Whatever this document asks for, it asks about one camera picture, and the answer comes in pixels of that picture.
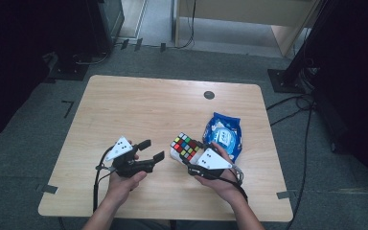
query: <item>blue plastic bag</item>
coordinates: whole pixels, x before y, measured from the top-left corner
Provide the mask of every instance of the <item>blue plastic bag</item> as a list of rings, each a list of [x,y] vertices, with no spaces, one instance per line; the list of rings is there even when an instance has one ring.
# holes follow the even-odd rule
[[[242,151],[241,119],[224,116],[214,112],[214,117],[207,124],[202,141],[211,144],[212,141],[222,146],[235,163]]]

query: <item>power cord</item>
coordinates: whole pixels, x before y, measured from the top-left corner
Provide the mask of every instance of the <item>power cord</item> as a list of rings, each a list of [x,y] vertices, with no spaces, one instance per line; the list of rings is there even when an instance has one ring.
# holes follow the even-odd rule
[[[329,0],[322,0],[321,1],[321,8],[319,10],[318,15],[316,16],[316,18],[318,19],[319,16],[323,13],[323,10],[325,9],[325,7],[327,6]],[[314,60],[312,58],[307,58],[306,56],[306,48],[307,48],[307,32],[309,29],[306,29],[306,34],[304,37],[304,44],[303,44],[303,61],[306,62],[307,66],[313,66],[314,65]]]
[[[293,97],[290,97],[290,98],[283,99],[283,100],[281,100],[281,101],[279,101],[279,102],[277,102],[277,103],[275,103],[275,104],[273,104],[273,105],[269,106],[269,107],[266,109],[267,111],[268,111],[268,110],[270,110],[270,109],[272,109],[273,107],[275,107],[275,106],[279,105],[279,104],[283,104],[283,103],[285,103],[285,102],[287,102],[287,101],[289,101],[289,100],[295,99],[295,100],[296,100],[296,101],[295,101],[295,105],[299,108],[297,111],[295,111],[295,112],[293,112],[293,113],[291,113],[291,114],[287,115],[286,117],[281,118],[281,119],[277,120],[277,121],[276,121],[276,122],[274,122],[274,123],[271,123],[271,124],[270,124],[270,126],[271,126],[271,127],[273,127],[273,126],[275,126],[276,124],[283,122],[283,121],[284,121],[285,119],[287,119],[287,118],[294,117],[294,116],[295,116],[295,115],[297,115],[299,112],[302,112],[302,111],[308,111],[308,110],[310,109],[311,102],[307,99],[307,97],[310,97],[310,96],[311,96],[311,95],[309,95],[309,94],[303,94],[303,95],[300,95],[300,96],[293,96]],[[307,104],[309,104],[309,105],[302,106],[302,105],[300,105],[300,102],[301,102],[301,101],[304,101],[304,102],[306,102],[306,103],[307,103]]]
[[[228,180],[228,179],[225,179],[225,178],[223,178],[223,177],[220,177],[220,176],[215,176],[215,175],[213,175],[213,174],[208,174],[209,176],[211,176],[211,177],[214,177],[214,179],[218,179],[218,180],[221,180],[221,181],[224,181],[224,182],[227,182],[227,183],[229,183],[229,184],[232,184],[235,188],[237,188],[238,189],[238,191],[241,193],[241,195],[243,196],[243,198],[246,200],[246,201],[248,201],[248,197],[247,197],[247,194],[246,194],[246,192],[244,191],[244,189],[241,187],[241,185],[240,185],[240,182],[239,182],[239,180],[238,180],[238,178],[237,178],[237,182],[234,182],[234,181],[232,181],[232,180]]]
[[[103,54],[104,57],[98,61],[92,61],[92,62],[84,62],[84,61],[76,61],[76,64],[78,65],[92,65],[92,64],[99,64],[102,63],[104,60],[108,58],[108,54]]]
[[[191,30],[191,36],[189,38],[189,40],[187,41],[187,43],[183,46],[180,46],[180,47],[165,47],[166,49],[177,49],[177,50],[180,50],[180,49],[184,49],[184,48],[187,48],[191,43],[196,43],[194,41],[194,18],[196,16],[196,0],[194,1],[194,6],[193,6],[193,16],[192,16],[192,22],[190,24],[190,18],[188,17],[187,18],[187,22],[188,22],[188,26]],[[118,42],[118,43],[115,43],[115,47],[117,47],[118,45],[124,45],[124,43],[121,43],[121,42]],[[156,45],[141,45],[141,46],[144,46],[144,47],[151,47],[151,48],[161,48],[161,46],[156,46]]]
[[[305,138],[304,138],[304,169],[303,169],[303,178],[301,179],[301,188],[300,188],[300,191],[298,193],[297,203],[296,203],[295,208],[294,208],[294,211],[293,211],[292,219],[288,223],[288,225],[286,227],[286,230],[288,230],[291,227],[292,223],[295,220],[295,216],[297,215],[298,208],[300,207],[301,197],[303,196],[304,187],[306,185],[306,176],[307,176],[307,142],[308,142],[308,137],[309,137],[309,130],[310,130],[311,114],[312,114],[312,110],[313,110],[313,105],[314,105],[314,103],[312,103],[310,105],[310,114],[309,114],[309,119],[307,121],[306,134],[305,134]]]
[[[313,108],[314,108],[314,105],[315,105],[315,101],[309,101],[307,99],[307,97],[311,97],[310,94],[303,94],[303,95],[300,95],[300,96],[293,96],[293,97],[289,97],[289,98],[286,98],[286,99],[283,99],[271,106],[269,106],[266,110],[270,110],[272,109],[273,107],[279,105],[279,104],[283,104],[287,101],[290,101],[290,100],[293,100],[295,99],[295,104],[296,106],[299,108],[299,110],[297,112],[294,112],[290,115],[287,115],[285,118],[282,118],[280,120],[278,120],[277,122],[271,124],[271,126],[274,126],[275,124],[279,123],[279,122],[282,122],[284,121],[286,118],[289,118],[289,117],[292,117],[294,116],[295,114],[297,114],[298,112],[301,112],[301,111],[309,111],[309,118],[308,118],[308,121],[307,121],[307,127],[306,127],[306,132],[305,132],[305,137],[304,137],[304,169],[303,169],[303,178],[301,179],[301,187],[300,187],[300,191],[298,193],[298,198],[297,198],[297,203],[295,205],[295,208],[293,210],[293,217],[292,217],[292,220],[288,223],[287,227],[286,227],[286,230],[288,230],[290,228],[290,226],[292,225],[292,223],[294,222],[295,220],[295,217],[297,215],[297,212],[298,212],[298,209],[300,207],[300,203],[301,203],[301,197],[303,196],[303,192],[304,192],[304,188],[305,188],[305,184],[306,184],[306,176],[307,176],[307,145],[308,145],[308,137],[309,137],[309,130],[310,130],[310,123],[311,123],[311,114],[312,114],[312,111],[313,111]],[[308,103],[308,105],[306,106],[302,106],[300,105],[300,102],[304,101],[305,103]]]
[[[58,218],[59,227],[61,230],[65,230],[64,222],[62,221],[62,218]]]
[[[101,179],[99,179],[99,177],[100,177],[100,171],[101,171],[101,169],[104,169],[104,159],[105,159],[105,156],[106,156],[106,154],[109,151],[112,150],[112,148],[113,147],[109,147],[109,149],[107,149],[105,151],[105,153],[101,157],[100,164],[96,167],[97,175],[95,176],[95,183],[94,183],[94,198],[93,198],[94,199],[93,200],[94,201],[94,204],[93,204],[93,212],[95,212],[95,210],[97,210],[97,207],[98,207],[98,189],[99,189],[101,180],[115,172],[115,171],[110,172],[109,174],[107,174],[107,175],[101,177]]]
[[[317,72],[317,68],[302,68],[298,73],[299,78],[310,91],[313,91],[315,89],[315,87],[311,84],[311,81],[315,77]]]

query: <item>gray carpet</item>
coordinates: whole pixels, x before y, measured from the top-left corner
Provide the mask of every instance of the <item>gray carpet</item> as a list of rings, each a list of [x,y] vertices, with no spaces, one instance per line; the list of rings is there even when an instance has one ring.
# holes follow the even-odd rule
[[[92,65],[83,81],[40,84],[0,134],[0,229],[60,229],[57,218],[37,212],[58,154],[92,75],[132,76],[195,81],[226,81],[260,85],[266,105],[289,94],[274,93],[266,69],[286,69],[284,58],[253,57],[156,48],[115,48],[103,63]],[[69,103],[74,102],[67,113]],[[295,102],[268,111],[270,122],[296,111]],[[308,112],[272,128],[287,189],[298,194],[304,167],[304,134]],[[295,207],[297,197],[291,199]],[[86,218],[64,218],[66,229],[80,229]],[[286,223],[265,222],[267,229]],[[368,229],[368,170],[351,155],[331,152],[321,117],[312,112],[305,191],[290,229]]]

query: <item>floor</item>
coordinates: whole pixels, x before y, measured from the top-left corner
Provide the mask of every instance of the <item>floor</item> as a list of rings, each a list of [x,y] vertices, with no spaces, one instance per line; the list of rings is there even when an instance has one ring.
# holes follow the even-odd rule
[[[135,44],[137,39],[142,38],[142,45],[160,46],[166,43],[167,47],[174,47],[171,0],[123,0],[122,4],[126,22],[121,29],[120,41],[128,38],[129,43]],[[179,46],[183,46],[191,35],[191,18],[181,18],[180,25]],[[196,18],[194,31],[194,40],[186,49],[268,58],[284,57],[269,25]],[[307,29],[300,34],[286,58],[295,56],[306,35]]]

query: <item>wire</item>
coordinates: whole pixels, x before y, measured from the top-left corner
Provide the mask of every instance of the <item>wire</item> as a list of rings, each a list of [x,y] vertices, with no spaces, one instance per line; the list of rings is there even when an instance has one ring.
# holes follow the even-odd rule
[[[236,178],[236,181],[238,182],[239,185],[241,185],[243,183],[243,172],[242,170],[236,166],[235,164],[232,165],[232,169],[234,169],[236,172],[233,172],[231,170],[229,170],[229,172],[231,172],[235,178]]]
[[[298,109],[298,111],[293,112],[293,113],[291,113],[290,115],[287,115],[286,117],[284,117],[284,118],[282,118],[282,119],[280,119],[280,120],[278,120],[278,121],[276,121],[276,122],[274,122],[274,123],[270,124],[270,126],[271,126],[271,127],[273,127],[274,125],[276,125],[276,124],[278,124],[278,123],[283,122],[283,121],[284,121],[285,119],[287,119],[287,118],[294,117],[297,113],[299,113],[299,112],[301,112],[301,111],[303,111],[303,109]]]
[[[301,179],[301,188],[300,188],[300,191],[298,193],[298,199],[297,199],[297,203],[296,203],[295,208],[294,208],[292,219],[291,219],[291,221],[288,223],[288,225],[286,227],[287,230],[289,229],[289,227],[292,225],[292,223],[295,220],[295,216],[297,215],[298,208],[300,207],[301,197],[303,196],[304,187],[306,185],[306,176],[307,176],[307,142],[308,142],[308,138],[309,138],[309,130],[310,130],[310,122],[311,122],[311,114],[312,114],[312,110],[313,110],[313,105],[314,105],[314,103],[312,103],[310,105],[310,114],[309,114],[309,119],[307,121],[306,134],[305,134],[305,138],[304,138],[304,169],[303,169],[303,178]]]
[[[323,10],[325,9],[326,5],[328,3],[328,0],[322,0],[322,5],[321,5],[321,9],[319,10],[319,13],[318,15],[316,16],[316,20],[315,20],[315,23],[314,25],[312,26],[313,28],[315,27],[315,24],[317,23],[317,20],[319,18],[319,16],[322,14]],[[308,32],[308,28],[306,29],[306,35],[304,37],[304,44],[303,44],[303,61],[306,62],[307,60],[310,61],[310,63],[307,63],[306,64],[308,66],[313,66],[314,65],[314,60],[312,58],[307,58],[306,57],[306,48],[307,48],[307,32]]]
[[[100,177],[100,171],[104,166],[104,159],[106,154],[112,150],[113,147],[109,147],[104,153],[103,153],[103,157],[101,157],[100,160],[100,164],[96,167],[97,170],[97,175],[95,176],[95,183],[94,183],[94,197],[93,197],[93,211],[95,212],[95,210],[97,210],[98,207],[98,189],[99,189],[99,185],[100,185],[100,180],[103,179],[104,177],[102,177],[100,180],[98,179]]]
[[[105,54],[105,57],[103,57],[102,59],[98,60],[98,61],[93,61],[93,62],[80,62],[80,61],[76,61],[76,64],[79,65],[92,65],[92,64],[99,64],[101,62],[103,62],[106,58],[108,57],[108,54]]]
[[[311,102],[305,98],[307,96],[311,96],[311,95],[309,95],[309,94],[303,94],[303,95],[300,95],[300,96],[294,96],[294,97],[286,98],[286,99],[283,99],[283,100],[279,101],[278,103],[275,103],[275,104],[269,106],[266,110],[269,110],[269,109],[271,109],[271,108],[273,108],[273,107],[275,107],[275,106],[277,106],[279,104],[283,104],[283,103],[285,103],[285,102],[287,102],[289,100],[295,99],[295,105],[299,108],[296,112],[293,112],[293,113],[287,115],[286,117],[281,118],[280,120],[278,120],[278,121],[270,124],[270,126],[273,127],[276,124],[278,124],[280,122],[283,122],[287,118],[294,117],[295,115],[297,115],[301,111],[308,111],[310,109],[310,107],[311,107]],[[300,102],[301,101],[304,101],[308,105],[306,105],[306,106],[300,105]]]
[[[190,26],[190,22],[189,22],[189,18],[187,18],[187,22],[189,23],[189,27],[191,30],[191,36],[189,38],[189,40],[187,41],[187,43],[184,46],[181,47],[174,47],[175,49],[183,49],[186,48],[187,46],[189,46],[192,42],[194,42],[194,17],[196,16],[196,0],[194,0],[194,6],[193,6],[193,18],[192,18],[192,24]]]
[[[61,228],[61,230],[65,230],[64,222],[62,221],[62,218],[58,218],[58,223]]]
[[[111,174],[113,174],[113,173],[115,173],[115,172],[116,172],[116,169],[115,169],[115,170],[113,170],[113,171],[111,171],[110,173],[108,173],[108,174],[104,175],[103,177],[101,177],[101,179],[100,179],[100,180],[98,180],[98,184],[100,184],[100,182],[101,182],[101,180],[102,180],[102,179],[104,179],[105,177],[107,177],[107,176],[109,176],[109,175],[111,175]]]
[[[310,74],[310,77],[307,77],[306,71],[307,72],[310,72],[311,70],[310,69],[307,69],[307,68],[302,68],[300,70],[300,73],[298,74],[298,76],[300,77],[301,81],[303,81],[303,83],[306,85],[306,87],[310,91],[312,91],[312,90],[315,89],[315,87],[310,83],[310,81],[312,80],[312,76],[314,76],[314,74],[309,73]]]
[[[279,101],[277,103],[272,104],[271,106],[267,107],[265,110],[268,111],[268,110],[272,109],[273,107],[275,107],[275,106],[277,106],[279,104],[283,104],[283,103],[285,103],[285,102],[287,102],[289,100],[303,98],[303,97],[307,97],[307,96],[310,96],[310,94],[302,94],[302,95],[299,95],[299,96],[289,97],[289,98],[283,99],[283,100],[281,100],[281,101]]]
[[[221,180],[221,181],[228,182],[229,184],[232,184],[235,188],[237,188],[237,189],[239,190],[239,192],[241,192],[241,194],[243,195],[244,199],[245,199],[246,201],[248,201],[247,194],[246,194],[246,192],[244,191],[244,189],[242,188],[242,186],[241,186],[239,183],[234,182],[234,181],[232,181],[232,180],[228,180],[228,179],[223,178],[223,177],[220,177],[220,176],[215,176],[215,175],[213,175],[213,174],[211,174],[211,173],[208,173],[208,171],[207,171],[206,173],[208,174],[208,176],[211,176],[211,177],[213,177],[214,179],[218,179],[218,180]]]
[[[115,46],[114,47],[118,47],[118,45],[123,45],[124,43],[122,42],[118,42],[118,43],[115,43]],[[136,46],[136,44],[130,44],[128,43],[128,46]],[[156,45],[141,45],[143,47],[151,47],[151,48],[160,48],[161,46],[156,46]],[[166,47],[166,49],[176,49],[175,47]]]

